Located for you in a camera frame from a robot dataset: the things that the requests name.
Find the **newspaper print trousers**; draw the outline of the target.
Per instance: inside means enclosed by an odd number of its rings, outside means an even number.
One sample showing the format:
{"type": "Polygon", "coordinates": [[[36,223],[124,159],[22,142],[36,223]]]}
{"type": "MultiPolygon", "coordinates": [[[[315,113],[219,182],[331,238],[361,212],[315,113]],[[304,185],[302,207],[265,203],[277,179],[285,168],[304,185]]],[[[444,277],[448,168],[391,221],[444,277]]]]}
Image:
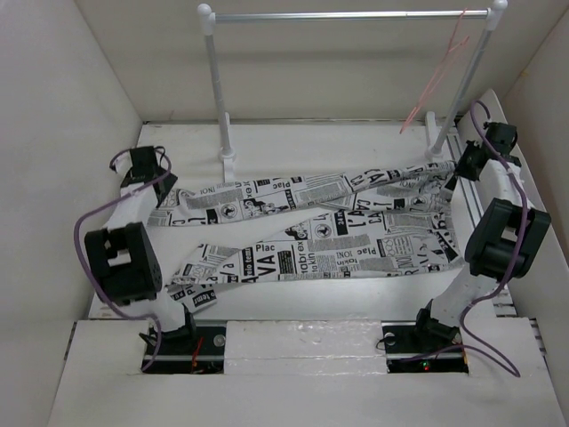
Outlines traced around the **newspaper print trousers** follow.
{"type": "Polygon", "coordinates": [[[173,189],[151,227],[231,224],[309,208],[322,213],[240,248],[203,243],[168,281],[191,311],[218,285],[390,278],[462,265],[451,213],[452,161],[173,189]]]}

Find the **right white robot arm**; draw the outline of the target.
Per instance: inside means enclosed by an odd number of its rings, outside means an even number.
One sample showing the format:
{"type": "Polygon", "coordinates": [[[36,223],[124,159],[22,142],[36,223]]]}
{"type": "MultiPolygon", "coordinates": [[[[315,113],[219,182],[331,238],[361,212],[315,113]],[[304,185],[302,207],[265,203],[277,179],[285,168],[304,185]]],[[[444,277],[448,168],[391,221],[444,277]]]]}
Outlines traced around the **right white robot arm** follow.
{"type": "Polygon", "coordinates": [[[483,174],[498,191],[471,234],[466,266],[438,297],[429,301],[411,328],[413,344],[421,350],[449,345],[466,314],[493,298],[512,278],[531,268],[550,226],[550,215],[532,207],[523,189],[521,163],[510,155],[517,143],[513,125],[476,125],[482,141],[468,141],[454,175],[469,181],[483,174]]]}

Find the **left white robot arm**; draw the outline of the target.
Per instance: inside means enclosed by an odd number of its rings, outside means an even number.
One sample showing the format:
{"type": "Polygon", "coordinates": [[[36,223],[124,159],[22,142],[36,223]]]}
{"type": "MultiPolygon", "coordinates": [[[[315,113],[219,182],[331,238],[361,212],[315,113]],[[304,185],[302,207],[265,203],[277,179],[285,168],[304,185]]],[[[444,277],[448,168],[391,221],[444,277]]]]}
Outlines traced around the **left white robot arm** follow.
{"type": "Polygon", "coordinates": [[[83,263],[96,293],[117,315],[155,321],[156,338],[178,352],[197,345],[195,320],[185,304],[168,295],[147,233],[152,212],[165,201],[177,176],[165,149],[145,146],[116,155],[110,168],[122,176],[119,198],[98,208],[112,214],[84,236],[83,263]]]}

